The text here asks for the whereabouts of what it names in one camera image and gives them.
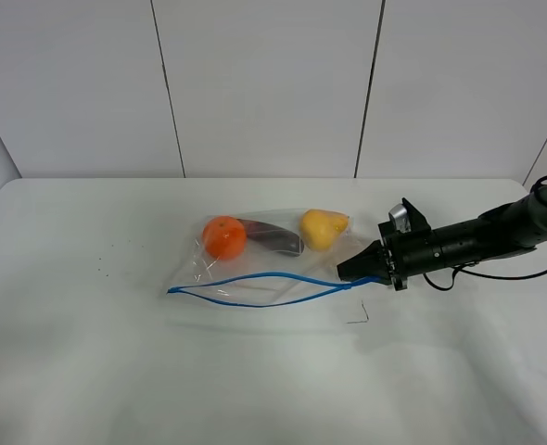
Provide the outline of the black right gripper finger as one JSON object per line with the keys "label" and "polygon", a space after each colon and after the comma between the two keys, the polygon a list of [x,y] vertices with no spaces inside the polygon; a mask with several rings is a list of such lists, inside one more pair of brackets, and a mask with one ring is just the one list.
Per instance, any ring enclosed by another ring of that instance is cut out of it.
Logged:
{"label": "black right gripper finger", "polygon": [[385,250],[379,240],[367,248],[341,262],[337,274],[344,282],[355,282],[364,278],[373,278],[376,282],[385,281]]}

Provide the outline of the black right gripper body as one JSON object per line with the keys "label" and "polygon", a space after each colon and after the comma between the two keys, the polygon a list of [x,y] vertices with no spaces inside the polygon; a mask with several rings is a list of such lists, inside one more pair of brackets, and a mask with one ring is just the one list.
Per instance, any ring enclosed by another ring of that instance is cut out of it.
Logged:
{"label": "black right gripper body", "polygon": [[393,222],[382,222],[379,231],[387,253],[391,283],[395,290],[404,290],[409,277],[425,273],[427,265],[432,264],[432,229],[427,222],[421,222],[403,233]]}

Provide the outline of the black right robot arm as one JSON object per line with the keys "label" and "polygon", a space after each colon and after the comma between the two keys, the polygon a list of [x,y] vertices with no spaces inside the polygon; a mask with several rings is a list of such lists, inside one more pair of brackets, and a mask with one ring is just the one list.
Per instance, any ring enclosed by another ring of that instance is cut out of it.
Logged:
{"label": "black right robot arm", "polygon": [[471,274],[468,269],[482,261],[524,255],[547,241],[547,175],[516,202],[440,228],[404,198],[378,228],[380,239],[337,266],[342,281],[368,280],[400,291],[408,278],[422,275],[433,288],[450,290],[427,275],[443,269],[452,269],[452,277]]}

